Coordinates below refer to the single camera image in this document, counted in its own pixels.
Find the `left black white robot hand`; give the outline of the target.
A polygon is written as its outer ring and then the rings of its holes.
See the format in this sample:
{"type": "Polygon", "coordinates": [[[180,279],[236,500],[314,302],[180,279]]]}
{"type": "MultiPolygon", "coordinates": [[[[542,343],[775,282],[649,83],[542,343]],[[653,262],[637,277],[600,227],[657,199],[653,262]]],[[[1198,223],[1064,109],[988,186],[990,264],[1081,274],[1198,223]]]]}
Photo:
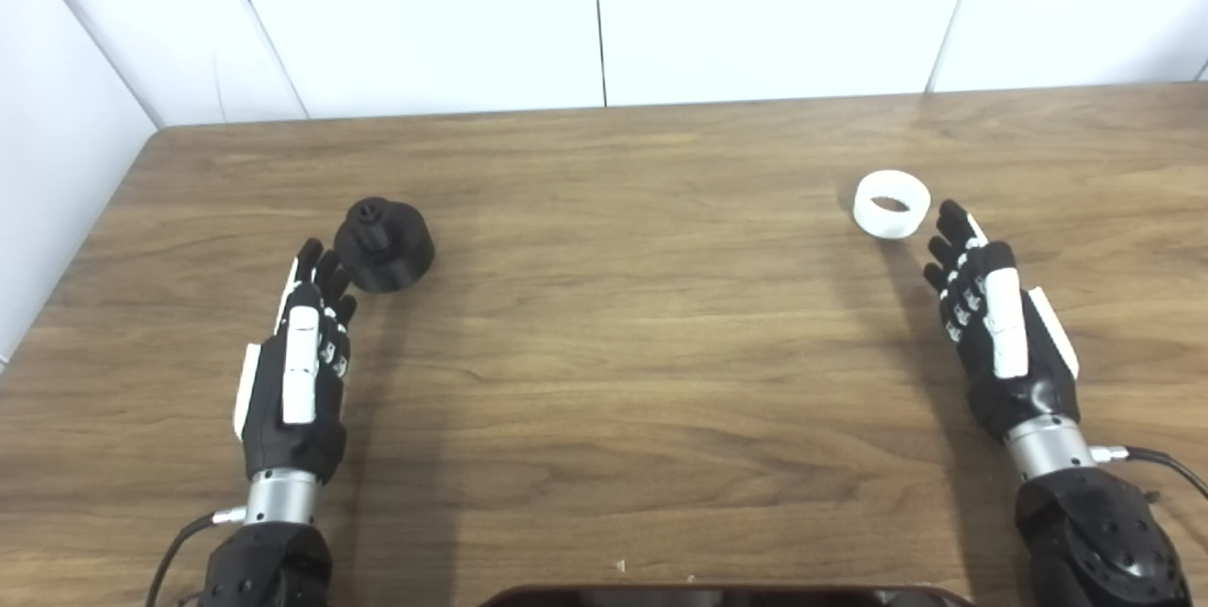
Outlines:
{"type": "Polygon", "coordinates": [[[349,324],[358,300],[338,256],[307,239],[288,272],[275,324],[246,346],[233,427],[249,479],[281,468],[330,482],[344,459],[349,324]]]}

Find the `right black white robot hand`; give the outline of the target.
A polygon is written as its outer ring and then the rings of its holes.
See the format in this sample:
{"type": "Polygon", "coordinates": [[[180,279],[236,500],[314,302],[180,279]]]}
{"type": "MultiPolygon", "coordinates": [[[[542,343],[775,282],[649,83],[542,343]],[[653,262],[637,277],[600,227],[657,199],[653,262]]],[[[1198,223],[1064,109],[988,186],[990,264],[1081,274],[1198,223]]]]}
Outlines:
{"type": "Polygon", "coordinates": [[[1082,420],[1076,352],[1049,295],[1023,287],[1014,247],[985,236],[953,200],[935,225],[923,276],[966,375],[974,420],[994,439],[1043,416],[1082,420]]]}

